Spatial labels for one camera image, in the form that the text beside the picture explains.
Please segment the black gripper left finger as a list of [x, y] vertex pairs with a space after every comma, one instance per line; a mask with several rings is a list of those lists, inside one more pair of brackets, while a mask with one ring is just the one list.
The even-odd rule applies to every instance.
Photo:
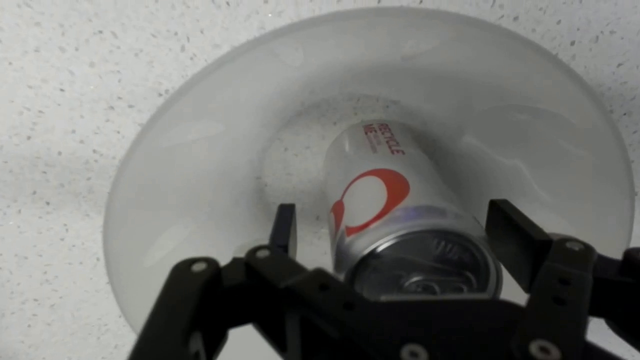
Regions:
[[254, 326], [282, 360], [358, 360], [358, 344], [330, 321], [342, 285], [300, 267], [295, 242], [296, 207], [281, 204], [268, 242], [242, 258], [179, 262], [128, 360], [219, 360], [241, 326]]

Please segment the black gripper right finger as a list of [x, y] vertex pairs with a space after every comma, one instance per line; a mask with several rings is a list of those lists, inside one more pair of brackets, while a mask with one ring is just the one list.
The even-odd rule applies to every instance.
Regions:
[[518, 360], [614, 360], [587, 339], [591, 319], [640, 351], [640, 248], [604, 256], [585, 240], [551, 236], [509, 201], [489, 204], [487, 235], [528, 295], [512, 341]]

